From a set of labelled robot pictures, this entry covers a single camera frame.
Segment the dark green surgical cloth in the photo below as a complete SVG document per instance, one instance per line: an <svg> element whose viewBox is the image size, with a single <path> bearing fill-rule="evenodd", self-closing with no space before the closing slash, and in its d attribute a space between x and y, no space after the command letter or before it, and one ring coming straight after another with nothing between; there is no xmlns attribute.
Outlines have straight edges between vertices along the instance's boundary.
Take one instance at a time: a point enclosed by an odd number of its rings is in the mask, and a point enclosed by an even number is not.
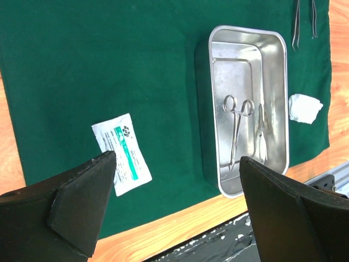
<svg viewBox="0 0 349 262"><path fill-rule="evenodd" d="M27 184L100 154L92 125L130 114L152 180L111 194L105 238L219 194L212 128L198 114L198 43L219 25L276 31L287 44L288 92L323 108L313 124L289 122L290 166L330 145L329 2L300 2L300 44L291 47L296 1L1 1L1 76Z"/></svg>

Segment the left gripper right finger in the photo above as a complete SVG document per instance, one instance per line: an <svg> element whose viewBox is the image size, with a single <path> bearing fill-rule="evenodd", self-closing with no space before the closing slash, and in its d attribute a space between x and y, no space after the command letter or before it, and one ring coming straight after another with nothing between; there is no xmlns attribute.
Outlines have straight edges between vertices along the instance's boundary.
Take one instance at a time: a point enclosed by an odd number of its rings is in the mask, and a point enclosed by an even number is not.
<svg viewBox="0 0 349 262"><path fill-rule="evenodd" d="M246 156L239 172L261 261L348 261L348 199Z"/></svg>

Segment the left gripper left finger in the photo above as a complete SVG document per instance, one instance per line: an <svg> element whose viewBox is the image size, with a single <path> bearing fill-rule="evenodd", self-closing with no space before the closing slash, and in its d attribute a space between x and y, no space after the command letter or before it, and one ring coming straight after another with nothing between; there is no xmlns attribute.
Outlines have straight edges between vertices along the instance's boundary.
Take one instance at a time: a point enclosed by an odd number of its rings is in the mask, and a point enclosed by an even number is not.
<svg viewBox="0 0 349 262"><path fill-rule="evenodd" d="M106 151L1 195L1 261L87 261L94 254L116 171Z"/></svg>

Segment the steel instrument tray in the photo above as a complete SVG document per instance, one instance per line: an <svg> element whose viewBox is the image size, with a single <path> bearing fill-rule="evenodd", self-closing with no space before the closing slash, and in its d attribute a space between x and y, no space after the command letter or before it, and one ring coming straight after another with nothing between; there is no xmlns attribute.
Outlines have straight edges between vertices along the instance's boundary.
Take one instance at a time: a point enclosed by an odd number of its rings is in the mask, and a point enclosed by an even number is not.
<svg viewBox="0 0 349 262"><path fill-rule="evenodd" d="M218 189L226 198L243 194L239 178L242 156L259 159L258 106L264 107L268 168L285 174L288 170L289 135L287 102L287 48L277 32L234 26L218 26L208 40L213 104L213 130ZM252 116L242 117L235 164L229 171L233 117L222 106L227 95L255 104Z"/></svg>

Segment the white cotton balls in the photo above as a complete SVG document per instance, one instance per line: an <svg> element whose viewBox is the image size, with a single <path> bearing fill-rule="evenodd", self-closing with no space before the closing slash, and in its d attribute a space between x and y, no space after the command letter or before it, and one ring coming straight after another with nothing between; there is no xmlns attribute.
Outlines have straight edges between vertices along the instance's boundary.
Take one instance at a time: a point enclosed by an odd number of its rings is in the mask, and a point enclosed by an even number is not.
<svg viewBox="0 0 349 262"><path fill-rule="evenodd" d="M316 98L293 94L288 99L288 114L291 121L313 124L323 104Z"/></svg>

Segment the green white packet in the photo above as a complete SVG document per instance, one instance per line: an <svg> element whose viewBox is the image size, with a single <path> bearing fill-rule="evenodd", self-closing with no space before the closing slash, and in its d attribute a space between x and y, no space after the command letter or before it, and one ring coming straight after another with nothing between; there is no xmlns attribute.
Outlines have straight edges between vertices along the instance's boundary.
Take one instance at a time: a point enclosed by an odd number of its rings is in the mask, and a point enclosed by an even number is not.
<svg viewBox="0 0 349 262"><path fill-rule="evenodd" d="M152 180L139 148L130 114L92 125L92 131L102 152L114 151L116 171L114 188L121 196Z"/></svg>

